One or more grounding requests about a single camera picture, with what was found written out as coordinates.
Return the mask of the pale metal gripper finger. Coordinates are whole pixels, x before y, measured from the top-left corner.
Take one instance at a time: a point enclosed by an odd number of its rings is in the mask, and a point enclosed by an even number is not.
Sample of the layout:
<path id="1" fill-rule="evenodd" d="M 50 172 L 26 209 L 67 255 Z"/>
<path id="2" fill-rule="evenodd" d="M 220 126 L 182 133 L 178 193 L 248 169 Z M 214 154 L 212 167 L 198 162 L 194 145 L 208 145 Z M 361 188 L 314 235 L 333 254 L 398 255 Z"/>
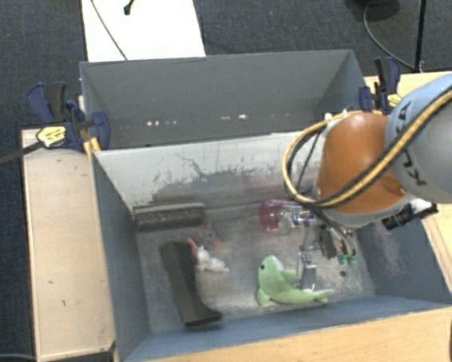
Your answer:
<path id="1" fill-rule="evenodd" d="M 304 271 L 307 270 L 307 268 L 309 267 L 310 263 L 311 263 L 311 257 L 305 253 L 305 252 L 299 252 L 299 254 L 297 255 L 298 260 L 297 260 L 297 268 L 296 268 L 296 273 L 299 274 L 304 274 Z"/>
<path id="2" fill-rule="evenodd" d="M 305 291 L 315 291 L 317 265 L 304 265 L 300 276 L 300 287 Z"/>

